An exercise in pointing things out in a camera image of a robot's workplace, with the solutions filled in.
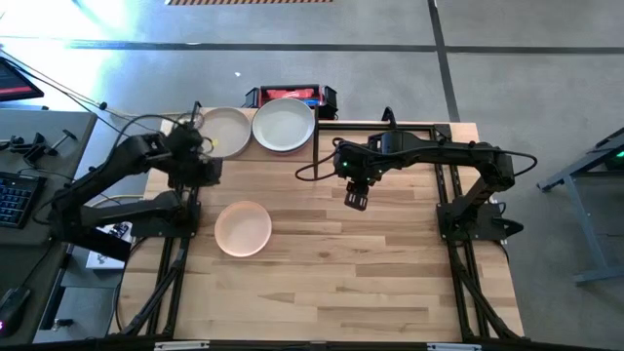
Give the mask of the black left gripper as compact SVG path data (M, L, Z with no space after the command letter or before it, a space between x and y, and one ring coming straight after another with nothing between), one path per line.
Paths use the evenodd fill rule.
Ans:
M165 137L171 158L164 162L164 172L171 183L186 187L207 187L220 184L223 159L207 156L206 139L192 125L177 125Z

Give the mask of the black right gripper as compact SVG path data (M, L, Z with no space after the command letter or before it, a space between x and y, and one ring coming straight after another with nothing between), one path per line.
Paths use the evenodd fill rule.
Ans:
M381 152L381 134L369 136L366 143L335 137L332 144L334 173L352 181L346 185L344 205L363 212L368 205L369 185L381 181L384 174L383 170L373 164L375 157ZM357 181L364 183L356 185L354 182Z

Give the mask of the beige pink plate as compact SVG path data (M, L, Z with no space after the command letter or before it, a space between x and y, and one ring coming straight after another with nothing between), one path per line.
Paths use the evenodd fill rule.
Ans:
M203 114L200 129L204 137L202 145L211 157L231 159L242 153L252 136L250 119L232 107L214 108Z

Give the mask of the off-white plate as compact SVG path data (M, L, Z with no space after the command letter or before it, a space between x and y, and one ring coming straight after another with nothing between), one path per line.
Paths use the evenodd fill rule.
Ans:
M262 105L253 117L252 132L264 148L279 153L302 147L316 125L314 112L304 102L278 98Z

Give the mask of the pale pink plate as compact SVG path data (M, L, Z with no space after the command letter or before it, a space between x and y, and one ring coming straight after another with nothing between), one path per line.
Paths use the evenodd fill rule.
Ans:
M219 248L235 257L259 253L269 242L272 220L266 209L251 201L229 205L218 216L214 238Z

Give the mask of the red black toolbox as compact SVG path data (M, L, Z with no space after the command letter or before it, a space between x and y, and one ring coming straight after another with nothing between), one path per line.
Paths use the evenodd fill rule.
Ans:
M320 120L337 120L337 92L330 86L319 84L260 86L245 95L244 108L260 108L269 101L293 98L304 102L311 109L318 109Z

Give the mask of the white box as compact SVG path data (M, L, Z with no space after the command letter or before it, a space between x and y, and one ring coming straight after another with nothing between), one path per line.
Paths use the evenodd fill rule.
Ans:
M103 227L98 227L97 230L107 235L112 235L118 239L122 239L131 245L135 239L132 237L133 225L124 221L116 224L107 224ZM85 267L92 270L119 270L123 269L125 263L121 260L110 258L94 251L90 251L87 257Z

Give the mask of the black desk clamp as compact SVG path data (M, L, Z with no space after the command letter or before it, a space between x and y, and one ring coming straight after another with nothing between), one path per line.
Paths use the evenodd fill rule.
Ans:
M75 134L67 129L63 129L63 137L54 144L49 145L43 135L36 133L33 141L26 143L21 136L11 136L9 139L0 139L0 151L8 150L11 153L18 153L22 160L29 166L35 167L36 162L43 156L58 156L58 148L67 140L77 141Z

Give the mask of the black backlit keyboard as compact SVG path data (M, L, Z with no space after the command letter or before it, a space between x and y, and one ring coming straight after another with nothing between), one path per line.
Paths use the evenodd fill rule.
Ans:
M41 176L0 172L0 227L24 228L46 182Z

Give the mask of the grey desk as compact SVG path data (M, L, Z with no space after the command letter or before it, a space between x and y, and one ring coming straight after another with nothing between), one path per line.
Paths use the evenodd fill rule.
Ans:
M35 202L40 206L75 176L96 121L88 112L0 109L0 140L23 137L31 142L40 134L52 145L65 130L77 136L64 141L57 156L42 157L37 162L40 173L32 171L17 153L0 151L0 172L45 177L47 182ZM0 348L33 340L65 249L65 244L50 238L46 225L30 221L22 229L0 227L0 298L12 288L26 286L31 290L19 328L9 337L0 337Z

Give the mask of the dark desk monitor screen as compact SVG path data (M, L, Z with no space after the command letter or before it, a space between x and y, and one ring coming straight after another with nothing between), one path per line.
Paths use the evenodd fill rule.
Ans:
M0 58L0 102L42 98L44 93L4 58Z

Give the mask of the grey metal stand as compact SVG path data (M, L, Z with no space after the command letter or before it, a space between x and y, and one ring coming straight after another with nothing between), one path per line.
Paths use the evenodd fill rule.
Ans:
M597 226L593 222L592 213L583 204L578 184L578 180L583 178L624 181L624 127L598 141L593 148L586 151L574 162L536 183L541 192L549 192L554 187L563 185L574 206L575 215L595 265L593 269L574 275L575 284L582 285L601 280L624 278L624 263L610 264L608 262L602 240L597 232Z

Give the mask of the black computer mouse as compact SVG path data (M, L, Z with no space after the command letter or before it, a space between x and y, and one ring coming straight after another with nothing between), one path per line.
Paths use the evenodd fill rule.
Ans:
M0 299L0 338L13 335L23 320L31 289L21 286L8 289Z

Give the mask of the silver aluminium bracket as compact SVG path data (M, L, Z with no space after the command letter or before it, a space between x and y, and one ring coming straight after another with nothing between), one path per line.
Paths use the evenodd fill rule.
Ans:
M479 344L469 343L427 343L427 351L483 351Z
M210 343L206 340L172 340L156 342L153 351L206 351Z

